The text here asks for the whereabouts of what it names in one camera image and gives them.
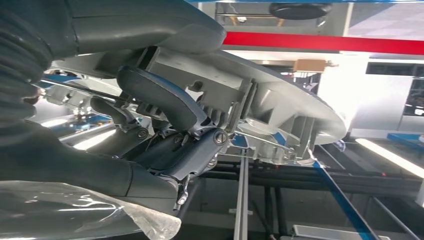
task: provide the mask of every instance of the blue strap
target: blue strap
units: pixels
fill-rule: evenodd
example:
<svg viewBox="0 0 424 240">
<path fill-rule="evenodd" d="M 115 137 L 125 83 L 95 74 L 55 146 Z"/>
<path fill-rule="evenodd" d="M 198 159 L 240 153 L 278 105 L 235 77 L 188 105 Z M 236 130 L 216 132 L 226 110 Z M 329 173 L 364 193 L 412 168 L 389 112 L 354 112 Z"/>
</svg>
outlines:
<svg viewBox="0 0 424 240">
<path fill-rule="evenodd" d="M 362 240 L 379 240 L 377 235 L 373 232 L 370 226 L 368 226 L 367 222 L 361 217 L 351 202 L 346 198 L 345 194 L 343 194 L 342 190 L 340 190 L 339 186 L 337 186 L 336 182 L 329 173 L 321 167 L 318 161 L 314 162 L 313 167 L 324 179 L 325 183 L 330 188 L 331 194 L 340 205 L 344 214 L 346 214 L 347 218 L 350 220 Z"/>
</svg>

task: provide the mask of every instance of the gray lever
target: gray lever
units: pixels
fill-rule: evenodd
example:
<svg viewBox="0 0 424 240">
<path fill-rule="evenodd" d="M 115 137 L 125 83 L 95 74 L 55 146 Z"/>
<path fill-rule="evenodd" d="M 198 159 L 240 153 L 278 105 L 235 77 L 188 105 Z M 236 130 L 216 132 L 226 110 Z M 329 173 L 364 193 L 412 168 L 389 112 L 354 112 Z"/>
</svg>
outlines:
<svg viewBox="0 0 424 240">
<path fill-rule="evenodd" d="M 161 109 L 179 132 L 201 136 L 209 129 L 216 128 L 190 95 L 158 75 L 123 66 L 118 72 L 117 82 L 128 95 Z"/>
</svg>

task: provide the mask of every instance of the screw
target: screw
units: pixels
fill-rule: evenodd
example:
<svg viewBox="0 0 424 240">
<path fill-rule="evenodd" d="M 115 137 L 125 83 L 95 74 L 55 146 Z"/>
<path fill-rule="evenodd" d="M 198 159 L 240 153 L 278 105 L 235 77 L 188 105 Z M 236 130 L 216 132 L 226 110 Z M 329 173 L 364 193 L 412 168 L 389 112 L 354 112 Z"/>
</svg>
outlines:
<svg viewBox="0 0 424 240">
<path fill-rule="evenodd" d="M 216 144 L 223 145 L 227 141 L 227 134 L 222 131 L 218 132 L 217 134 L 215 134 L 214 140 Z"/>
<path fill-rule="evenodd" d="M 142 129 L 138 132 L 137 136 L 138 136 L 139 138 L 141 138 L 141 139 L 145 139 L 145 138 L 147 138 L 147 137 L 149 136 L 149 131 L 148 131 L 146 128 L 142 128 Z"/>
<path fill-rule="evenodd" d="M 216 159 L 215 157 L 212 158 L 212 160 L 210 160 L 210 162 L 207 164 L 207 167 L 212 169 L 214 168 L 218 163 L 218 159 Z"/>
</svg>

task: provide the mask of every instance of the bolt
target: bolt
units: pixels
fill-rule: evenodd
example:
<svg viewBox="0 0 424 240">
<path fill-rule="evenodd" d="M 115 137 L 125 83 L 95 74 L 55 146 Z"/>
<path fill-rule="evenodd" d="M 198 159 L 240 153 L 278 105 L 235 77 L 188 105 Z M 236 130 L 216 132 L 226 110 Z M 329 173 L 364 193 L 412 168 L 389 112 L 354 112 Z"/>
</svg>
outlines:
<svg viewBox="0 0 424 240">
<path fill-rule="evenodd" d="M 142 128 L 142 129 L 138 132 L 137 136 L 138 136 L 139 138 L 141 138 L 141 139 L 145 139 L 145 138 L 147 138 L 147 137 L 149 136 L 149 131 L 148 131 L 146 128 Z"/>
<path fill-rule="evenodd" d="M 178 200 L 179 205 L 183 205 L 186 202 L 187 198 L 183 197 Z"/>
<path fill-rule="evenodd" d="M 210 160 L 210 162 L 207 164 L 207 167 L 212 169 L 214 168 L 218 163 L 218 159 L 217 158 L 212 158 L 212 160 Z"/>
<path fill-rule="evenodd" d="M 215 134 L 214 140 L 216 144 L 223 145 L 227 141 L 227 134 L 222 131 L 218 132 L 217 134 Z"/>
</svg>

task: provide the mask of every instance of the window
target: window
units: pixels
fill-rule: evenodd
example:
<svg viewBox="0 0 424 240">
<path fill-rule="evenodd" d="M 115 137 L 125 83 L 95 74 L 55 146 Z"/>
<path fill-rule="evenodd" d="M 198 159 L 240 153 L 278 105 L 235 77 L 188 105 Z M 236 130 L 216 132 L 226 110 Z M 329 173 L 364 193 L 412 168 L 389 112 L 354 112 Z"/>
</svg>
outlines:
<svg viewBox="0 0 424 240">
<path fill-rule="evenodd" d="M 424 117 L 424 77 L 416 77 L 412 81 L 403 115 Z"/>
</svg>

